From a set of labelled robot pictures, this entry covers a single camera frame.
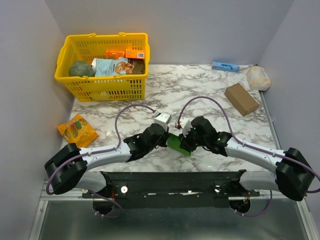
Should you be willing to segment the green paper box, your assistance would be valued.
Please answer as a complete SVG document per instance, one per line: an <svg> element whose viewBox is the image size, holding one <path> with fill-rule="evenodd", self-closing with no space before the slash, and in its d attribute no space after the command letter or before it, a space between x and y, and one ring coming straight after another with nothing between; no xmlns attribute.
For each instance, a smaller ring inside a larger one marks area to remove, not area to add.
<svg viewBox="0 0 320 240"><path fill-rule="evenodd" d="M169 138L167 140L167 146L187 157L191 156L191 153L186 151L185 149L180 148L181 141L179 137L173 133L169 133Z"/></svg>

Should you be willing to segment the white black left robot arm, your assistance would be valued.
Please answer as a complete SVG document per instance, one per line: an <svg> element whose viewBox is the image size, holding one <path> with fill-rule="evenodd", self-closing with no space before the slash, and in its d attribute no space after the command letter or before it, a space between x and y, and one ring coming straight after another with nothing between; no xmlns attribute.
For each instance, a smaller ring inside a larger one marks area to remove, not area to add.
<svg viewBox="0 0 320 240"><path fill-rule="evenodd" d="M97 176L91 169L113 163L127 163L142 159L157 147L166 147L169 127L152 123L143 133L127 137L114 147L79 148L69 143L58 151L44 165L49 177L46 185L48 195L61 195L78 188L93 190L99 197L110 194L111 185L103 174Z"/></svg>

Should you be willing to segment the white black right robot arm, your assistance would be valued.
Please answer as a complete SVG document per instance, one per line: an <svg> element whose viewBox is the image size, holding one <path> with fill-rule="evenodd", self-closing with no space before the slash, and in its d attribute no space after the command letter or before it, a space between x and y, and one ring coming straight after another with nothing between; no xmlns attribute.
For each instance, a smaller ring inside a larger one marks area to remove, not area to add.
<svg viewBox="0 0 320 240"><path fill-rule="evenodd" d="M247 191L269 190L299 202L314 179L308 163L296 149L281 151L237 139L229 132L216 131L203 116L193 120L183 117L176 122L176 128L182 130L178 136L180 148L189 153L202 147L213 154L242 159L263 168L263 171L246 170L230 183L230 191L236 196Z"/></svg>

